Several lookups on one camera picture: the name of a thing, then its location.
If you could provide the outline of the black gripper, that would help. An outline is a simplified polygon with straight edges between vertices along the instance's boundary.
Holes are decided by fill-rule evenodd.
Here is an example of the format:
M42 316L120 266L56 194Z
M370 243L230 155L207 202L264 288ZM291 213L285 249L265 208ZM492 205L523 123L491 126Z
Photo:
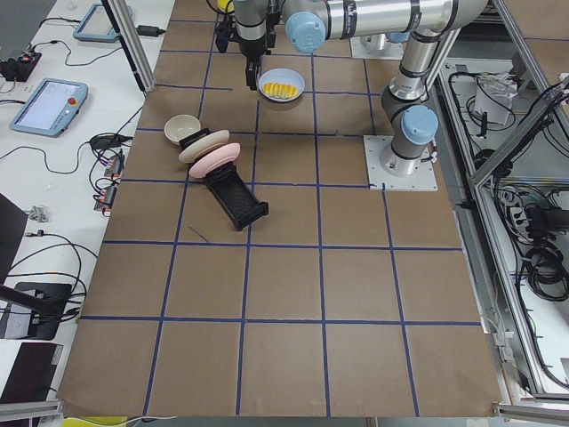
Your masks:
M245 79L247 86L252 86L252 90L259 90L260 79L260 59L267 49L267 38L260 37L255 40L241 38L239 50L246 58Z

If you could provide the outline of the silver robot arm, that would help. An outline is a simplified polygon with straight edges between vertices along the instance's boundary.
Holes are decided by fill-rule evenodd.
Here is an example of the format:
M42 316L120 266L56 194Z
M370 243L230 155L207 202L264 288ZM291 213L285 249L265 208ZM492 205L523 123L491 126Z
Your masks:
M438 117L423 102L459 34L458 29L446 33L426 29L412 32L398 72L381 95L381 106L394 136L382 150L380 161L393 176L406 178L416 173L423 151L435 139Z
M391 96L418 100L440 37L478 17L485 1L235 1L236 40L246 58L245 78L256 90L260 58L268 49L269 14L275 12L297 52L313 53L327 40L407 33L403 59L389 83Z

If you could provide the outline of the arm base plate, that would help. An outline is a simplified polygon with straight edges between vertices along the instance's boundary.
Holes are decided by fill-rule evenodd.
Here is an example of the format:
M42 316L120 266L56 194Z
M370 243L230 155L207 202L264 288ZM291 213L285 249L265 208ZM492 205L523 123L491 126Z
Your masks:
M416 159L402 159L392 151L391 135L365 135L368 186L373 190L434 192L437 179L429 151Z
M350 49L358 59L401 60L404 54L403 45L391 43L384 34L352 37Z

